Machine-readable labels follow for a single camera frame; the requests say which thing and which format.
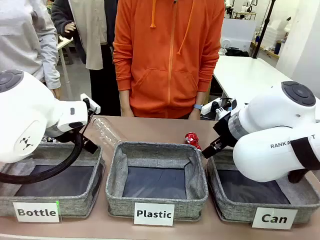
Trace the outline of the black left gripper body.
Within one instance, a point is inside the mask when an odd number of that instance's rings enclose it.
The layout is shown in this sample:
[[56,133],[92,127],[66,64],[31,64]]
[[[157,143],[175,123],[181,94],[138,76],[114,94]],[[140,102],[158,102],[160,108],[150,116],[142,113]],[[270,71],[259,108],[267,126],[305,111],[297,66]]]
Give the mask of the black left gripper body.
[[90,154],[94,154],[97,149],[98,149],[98,146],[92,142],[90,139],[88,139],[87,137],[81,135],[80,136],[80,150],[85,150],[87,151],[88,153]]

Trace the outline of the person's right hand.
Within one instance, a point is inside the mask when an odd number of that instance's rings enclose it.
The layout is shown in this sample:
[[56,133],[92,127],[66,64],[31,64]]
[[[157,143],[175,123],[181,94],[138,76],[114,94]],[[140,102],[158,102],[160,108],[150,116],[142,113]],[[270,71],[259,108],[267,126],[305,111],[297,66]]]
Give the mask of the person's right hand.
[[121,105],[121,116],[122,117],[135,117],[130,105]]

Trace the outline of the person's left hand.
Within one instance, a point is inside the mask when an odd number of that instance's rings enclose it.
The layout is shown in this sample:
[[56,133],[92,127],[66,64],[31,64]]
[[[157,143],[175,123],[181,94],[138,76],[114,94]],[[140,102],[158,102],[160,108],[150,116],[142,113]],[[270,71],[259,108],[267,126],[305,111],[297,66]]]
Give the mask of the person's left hand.
[[201,119],[201,110],[194,108],[188,116],[189,120],[200,120]]

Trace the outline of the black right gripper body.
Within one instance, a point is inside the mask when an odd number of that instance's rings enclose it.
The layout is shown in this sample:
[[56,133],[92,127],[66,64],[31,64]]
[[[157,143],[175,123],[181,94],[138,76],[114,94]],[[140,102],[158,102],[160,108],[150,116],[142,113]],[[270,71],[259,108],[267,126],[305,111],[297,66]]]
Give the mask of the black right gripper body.
[[241,138],[239,114],[225,114],[213,126],[213,129],[219,135],[219,137],[212,142],[214,148],[234,147]]

